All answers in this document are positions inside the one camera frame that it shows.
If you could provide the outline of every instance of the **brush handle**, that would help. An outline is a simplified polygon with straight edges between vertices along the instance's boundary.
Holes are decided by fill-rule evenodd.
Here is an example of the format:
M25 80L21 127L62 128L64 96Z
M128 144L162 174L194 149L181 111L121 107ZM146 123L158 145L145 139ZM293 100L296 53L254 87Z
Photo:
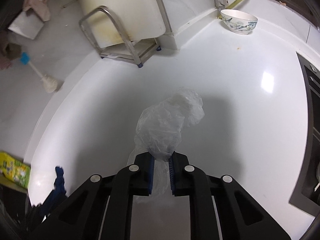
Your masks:
M33 63L29 60L28 62L29 66L37 73L37 75L40 77L40 78L43 78L44 76L41 74L41 72L36 68L35 65L33 65Z

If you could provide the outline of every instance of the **bowl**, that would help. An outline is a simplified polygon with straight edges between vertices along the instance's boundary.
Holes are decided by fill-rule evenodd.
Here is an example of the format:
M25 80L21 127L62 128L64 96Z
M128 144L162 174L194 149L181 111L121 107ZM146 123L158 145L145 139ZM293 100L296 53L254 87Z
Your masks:
M242 11L224 9L221 10L223 22L234 33L246 35L257 26L258 18Z

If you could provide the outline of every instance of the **brush head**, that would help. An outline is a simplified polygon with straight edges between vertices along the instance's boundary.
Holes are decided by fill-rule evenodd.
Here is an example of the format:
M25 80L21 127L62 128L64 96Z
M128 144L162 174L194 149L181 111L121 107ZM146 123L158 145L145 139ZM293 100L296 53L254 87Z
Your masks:
M51 76L45 75L41 80L47 93L52 93L58 88L58 81Z

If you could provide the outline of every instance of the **plastic bag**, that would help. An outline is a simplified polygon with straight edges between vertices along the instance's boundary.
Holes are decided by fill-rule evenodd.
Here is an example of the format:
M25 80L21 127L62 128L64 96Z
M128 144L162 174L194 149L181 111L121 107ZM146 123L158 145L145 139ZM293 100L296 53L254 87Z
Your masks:
M143 152L155 158L153 190L150 197L136 197L135 201L151 201L163 195L169 187L168 159L181 142L184 125L191 126L204 117L201 97L191 88L182 87L172 97L143 110L134 137L135 149L128 164Z

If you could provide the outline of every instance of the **white cutting board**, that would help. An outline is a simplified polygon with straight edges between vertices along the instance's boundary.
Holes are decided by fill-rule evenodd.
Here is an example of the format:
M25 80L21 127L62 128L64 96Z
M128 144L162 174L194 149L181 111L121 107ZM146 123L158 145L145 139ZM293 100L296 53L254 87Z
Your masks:
M156 38L165 26L156 0L80 0L84 14L100 5L111 8L120 18L131 41ZM92 33L101 48L123 43L113 23L102 12L88 19Z

